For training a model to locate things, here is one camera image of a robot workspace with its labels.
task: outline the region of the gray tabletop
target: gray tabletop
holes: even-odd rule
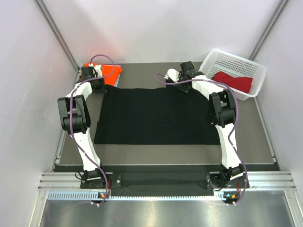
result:
[[[200,62],[194,62],[198,70]],[[168,69],[180,70],[180,63],[121,64],[119,88],[158,88],[154,74],[166,74]],[[95,137],[103,95],[92,94],[87,99],[91,117],[90,134]],[[238,151],[248,164],[272,164],[274,161],[260,120],[255,100],[239,101],[239,124],[236,129]],[[220,164],[222,153],[218,145],[113,145],[94,144],[103,165],[164,165]],[[70,136],[66,136],[60,165],[82,165],[82,159]]]

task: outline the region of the wall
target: wall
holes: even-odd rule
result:
[[[303,200],[303,2],[288,3],[256,61],[267,67],[259,100],[282,167]]]
[[[213,49],[248,58],[279,0],[44,0],[77,63],[201,61]]]
[[[75,71],[33,0],[0,8],[0,226],[29,221],[41,173],[59,139],[57,98]]]

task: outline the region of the shiny gray floor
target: shiny gray floor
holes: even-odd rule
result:
[[[78,201],[48,201],[56,219]],[[221,201],[108,201],[81,204],[41,227],[294,227],[283,192],[247,192],[236,207]]]
[[[201,63],[194,62],[196,69]],[[122,64],[119,88],[158,88],[165,85],[154,79],[154,74],[166,74],[168,69],[180,70],[180,63]],[[92,94],[87,99],[91,117],[90,134],[94,139],[102,105],[102,95]],[[273,159],[253,98],[239,101],[240,118],[236,129],[238,150],[249,164],[272,164]],[[217,145],[103,145],[94,144],[104,165],[164,165],[164,164],[219,164],[221,147]],[[60,165],[82,165],[80,154],[67,136]]]

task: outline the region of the white backdrop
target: white backdrop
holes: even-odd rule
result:
[[[279,0],[45,0],[77,63],[202,61],[213,49],[248,58]]]
[[[26,226],[58,144],[75,71],[33,0],[0,7],[0,226]]]
[[[280,164],[303,200],[303,2],[288,3],[256,61],[267,67],[259,93]]]

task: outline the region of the metal post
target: metal post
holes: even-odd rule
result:
[[[77,65],[73,55],[71,54],[65,40],[63,39],[57,25],[55,24],[52,16],[50,15],[48,9],[46,8],[46,5],[44,4],[44,2],[42,0],[34,0],[34,1],[37,4],[37,6],[39,7],[39,9],[41,10],[43,16],[45,17],[48,25],[50,26],[51,30],[53,31],[54,35],[56,36],[59,44],[63,48],[63,51],[65,52],[66,56],[70,60],[72,66],[74,67],[75,70],[78,70],[78,65]]]
[[[272,28],[274,27],[274,25],[276,24],[277,20],[279,19],[279,17],[281,16],[281,13],[283,12],[283,10],[285,9],[287,3],[289,2],[289,0],[281,0],[278,7],[276,8],[273,16],[271,17],[269,23],[267,24],[262,36],[259,38],[253,52],[250,55],[250,60],[254,61],[257,54],[259,53],[262,45],[264,44],[265,40],[267,39],[269,33],[271,32]]]

